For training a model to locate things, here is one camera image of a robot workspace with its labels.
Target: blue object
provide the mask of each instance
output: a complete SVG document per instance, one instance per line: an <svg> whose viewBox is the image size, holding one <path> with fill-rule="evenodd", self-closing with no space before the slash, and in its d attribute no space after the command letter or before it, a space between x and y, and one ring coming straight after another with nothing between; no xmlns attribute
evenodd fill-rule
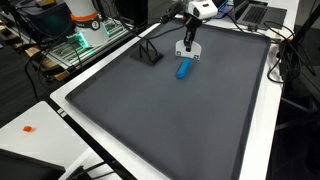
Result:
<svg viewBox="0 0 320 180"><path fill-rule="evenodd" d="M181 63L179 70L177 71L177 78L178 79L183 79L184 76L187 74L187 70L190 65L190 59L186 58L184 61Z"/></svg>

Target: computer screen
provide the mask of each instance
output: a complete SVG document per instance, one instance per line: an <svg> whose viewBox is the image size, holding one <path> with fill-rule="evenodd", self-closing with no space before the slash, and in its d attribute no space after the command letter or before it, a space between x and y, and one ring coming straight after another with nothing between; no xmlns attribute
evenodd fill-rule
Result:
<svg viewBox="0 0 320 180"><path fill-rule="evenodd" d="M212 0L212 1L214 5L216 5L219 11L223 9L223 7L228 3L228 0Z"/></svg>
<svg viewBox="0 0 320 180"><path fill-rule="evenodd" d="M233 7L236 9L241 4L245 4L245 2L248 2L248 0L233 0Z"/></svg>
<svg viewBox="0 0 320 180"><path fill-rule="evenodd" d="M0 149L0 179L57 180L61 166Z"/></svg>

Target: white table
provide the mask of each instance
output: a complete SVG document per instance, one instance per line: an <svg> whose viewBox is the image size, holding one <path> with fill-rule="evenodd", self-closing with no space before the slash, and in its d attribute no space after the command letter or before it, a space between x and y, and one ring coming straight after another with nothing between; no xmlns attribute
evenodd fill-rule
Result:
<svg viewBox="0 0 320 180"><path fill-rule="evenodd" d="M31 126L31 132L22 129ZM39 102L0 129L0 149L29 156L65 168L66 179L80 165L84 169L103 160L46 103ZM113 171L107 164L90 171L96 177ZM111 174L101 180L121 180Z"/></svg>
<svg viewBox="0 0 320 180"><path fill-rule="evenodd" d="M293 29L299 0L268 0L268 2L269 6L288 9L284 25L290 29ZM222 20L212 20L207 24L224 28L235 28L234 24L228 18L224 18ZM152 26L142 35L147 34L155 27L156 26ZM134 38L126 45L117 49L115 52L95 64L93 67L86 70L81 75L52 93L50 97L136 178L139 180L168 179L164 174L141 159L138 155L125 147L108 132L93 123L89 118L87 118L84 114L82 114L65 100L65 96L69 92L99 71L102 67L108 64L138 40L138 38ZM267 71L276 60L276 49L277 47L275 46L270 48L270 53L263 71L244 155L240 175L241 180L263 180L266 177L282 91L282 87L279 84L274 84L267 79Z"/></svg>

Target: small orange piece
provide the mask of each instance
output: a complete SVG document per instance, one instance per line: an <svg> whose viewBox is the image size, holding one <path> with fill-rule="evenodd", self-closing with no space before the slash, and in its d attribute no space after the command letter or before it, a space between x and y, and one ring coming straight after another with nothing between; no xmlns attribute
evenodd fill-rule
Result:
<svg viewBox="0 0 320 180"><path fill-rule="evenodd" d="M31 126L25 126L25 127L23 128L23 131L31 132L31 131L32 131L32 127L31 127Z"/></svg>

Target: gray mat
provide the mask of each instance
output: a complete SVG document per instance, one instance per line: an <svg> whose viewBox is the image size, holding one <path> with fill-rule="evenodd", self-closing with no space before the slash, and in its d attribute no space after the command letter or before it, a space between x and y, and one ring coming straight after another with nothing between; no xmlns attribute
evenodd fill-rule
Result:
<svg viewBox="0 0 320 180"><path fill-rule="evenodd" d="M152 41L164 54L154 67L131 59L136 44L67 100L172 179L237 179L270 40L204 25L201 60L178 80L174 50L184 35Z"/></svg>

